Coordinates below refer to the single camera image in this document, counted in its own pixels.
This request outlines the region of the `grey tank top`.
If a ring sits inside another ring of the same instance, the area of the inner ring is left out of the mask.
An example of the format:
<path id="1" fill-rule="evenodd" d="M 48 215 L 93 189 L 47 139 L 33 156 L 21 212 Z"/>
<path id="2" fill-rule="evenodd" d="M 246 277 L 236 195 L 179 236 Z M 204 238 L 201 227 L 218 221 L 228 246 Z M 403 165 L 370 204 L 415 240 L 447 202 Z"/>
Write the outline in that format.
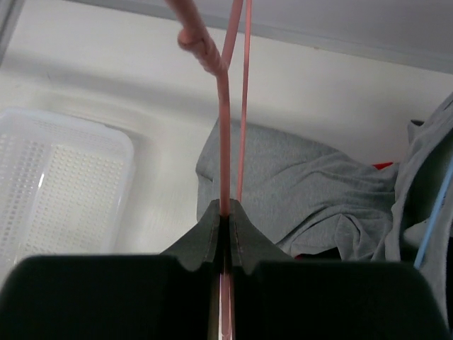
<path id="1" fill-rule="evenodd" d="M 402 161 L 378 170 L 345 153 L 258 125 L 246 129 L 241 204 L 250 221 L 290 256 L 335 249 L 345 261 L 407 261 L 447 316 L 452 193 L 427 230 L 452 158 L 452 100 L 408 124 Z"/>

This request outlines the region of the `red tank top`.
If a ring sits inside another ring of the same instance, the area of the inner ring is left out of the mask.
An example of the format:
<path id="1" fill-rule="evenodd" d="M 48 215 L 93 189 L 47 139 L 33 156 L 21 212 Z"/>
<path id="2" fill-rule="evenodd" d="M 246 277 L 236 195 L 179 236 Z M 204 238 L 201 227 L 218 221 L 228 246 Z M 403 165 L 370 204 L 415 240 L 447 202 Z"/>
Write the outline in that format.
<path id="1" fill-rule="evenodd" d="M 382 169 L 385 169 L 391 165 L 393 165 L 394 163 L 393 162 L 385 162 L 385 163 L 379 163 L 379 164 L 374 164 L 374 167 L 378 170 L 382 170 Z M 296 260 L 303 260 L 300 258 L 300 256 L 303 255 L 303 254 L 300 254 L 298 256 L 295 257 Z"/>

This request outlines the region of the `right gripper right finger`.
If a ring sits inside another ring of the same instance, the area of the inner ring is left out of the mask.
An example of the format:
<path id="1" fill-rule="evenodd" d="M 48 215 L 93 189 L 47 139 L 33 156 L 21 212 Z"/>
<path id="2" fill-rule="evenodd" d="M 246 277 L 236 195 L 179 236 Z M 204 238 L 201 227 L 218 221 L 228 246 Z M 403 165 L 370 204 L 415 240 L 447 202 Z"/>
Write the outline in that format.
<path id="1" fill-rule="evenodd" d="M 236 339 L 446 339 L 424 277 L 395 262 L 296 260 L 230 204 Z"/>

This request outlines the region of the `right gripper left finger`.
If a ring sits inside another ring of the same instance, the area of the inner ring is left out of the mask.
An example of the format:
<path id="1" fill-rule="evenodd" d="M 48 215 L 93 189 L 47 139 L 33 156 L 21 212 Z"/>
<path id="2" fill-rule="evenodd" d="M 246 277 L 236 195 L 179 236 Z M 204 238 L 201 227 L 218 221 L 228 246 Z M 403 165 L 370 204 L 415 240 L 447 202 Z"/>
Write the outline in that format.
<path id="1" fill-rule="evenodd" d="M 216 339 L 219 203 L 159 255 L 42 255 L 1 289 L 2 339 Z"/>

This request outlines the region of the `black tank top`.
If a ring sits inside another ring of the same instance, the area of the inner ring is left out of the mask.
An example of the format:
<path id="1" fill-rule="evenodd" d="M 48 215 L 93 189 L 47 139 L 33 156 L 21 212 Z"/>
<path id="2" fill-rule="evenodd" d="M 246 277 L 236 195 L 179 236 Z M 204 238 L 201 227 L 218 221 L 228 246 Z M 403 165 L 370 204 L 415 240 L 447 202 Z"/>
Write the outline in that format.
<path id="1" fill-rule="evenodd" d="M 318 254 L 304 254 L 300 256 L 304 260 L 314 260 L 314 261 L 340 261 L 341 256 L 337 248 L 329 249 L 322 251 Z"/>

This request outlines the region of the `white plastic basket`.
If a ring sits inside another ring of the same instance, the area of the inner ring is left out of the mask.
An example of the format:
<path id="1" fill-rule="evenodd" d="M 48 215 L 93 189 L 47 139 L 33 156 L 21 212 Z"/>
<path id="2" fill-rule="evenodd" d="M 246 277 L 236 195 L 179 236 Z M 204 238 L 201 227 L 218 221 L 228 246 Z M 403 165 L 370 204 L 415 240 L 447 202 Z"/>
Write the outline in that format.
<path id="1" fill-rule="evenodd" d="M 107 254 L 135 173 L 123 132 L 43 110 L 1 113 L 1 276 L 41 254 Z"/>

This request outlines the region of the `blue hanger with grey top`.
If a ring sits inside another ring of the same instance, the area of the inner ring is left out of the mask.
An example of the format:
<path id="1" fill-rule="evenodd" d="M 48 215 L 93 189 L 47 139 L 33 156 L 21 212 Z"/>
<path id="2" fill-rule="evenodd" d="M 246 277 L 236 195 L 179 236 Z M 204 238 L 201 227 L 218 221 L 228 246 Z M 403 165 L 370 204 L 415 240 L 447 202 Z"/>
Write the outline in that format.
<path id="1" fill-rule="evenodd" d="M 422 238 L 422 242 L 420 243 L 420 247 L 418 248 L 415 261 L 413 263 L 413 267 L 415 269 L 420 269 L 422 266 L 422 262 L 426 251 L 428 249 L 428 244 L 430 242 L 431 236 L 439 222 L 440 213 L 445 205 L 450 204 L 451 194 L 449 193 L 450 186 L 452 185 L 452 162 L 449 163 L 445 176 L 442 180 L 440 189 L 437 193 L 434 205 L 432 207 L 430 217 L 428 219 L 428 224 L 425 230 L 425 233 Z"/>

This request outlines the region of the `pink wire hanger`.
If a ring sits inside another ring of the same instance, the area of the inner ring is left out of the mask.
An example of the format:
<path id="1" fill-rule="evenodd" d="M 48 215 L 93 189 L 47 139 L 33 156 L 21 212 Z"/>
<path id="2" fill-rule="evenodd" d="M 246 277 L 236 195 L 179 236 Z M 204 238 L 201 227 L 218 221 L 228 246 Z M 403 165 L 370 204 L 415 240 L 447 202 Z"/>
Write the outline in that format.
<path id="1" fill-rule="evenodd" d="M 248 108 L 248 79 L 251 49 L 252 1 L 234 1 L 231 7 L 224 46 L 217 49 L 194 1 L 168 1 L 182 25 L 178 45 L 191 52 L 204 70 L 215 76 L 219 102 L 219 208 L 212 216 L 212 236 L 216 243 L 214 260 L 219 273 L 214 277 L 209 336 L 234 339 L 234 289 L 231 273 L 231 103 L 229 67 L 241 20 L 245 21 L 241 134 L 236 198 L 242 199 Z"/>

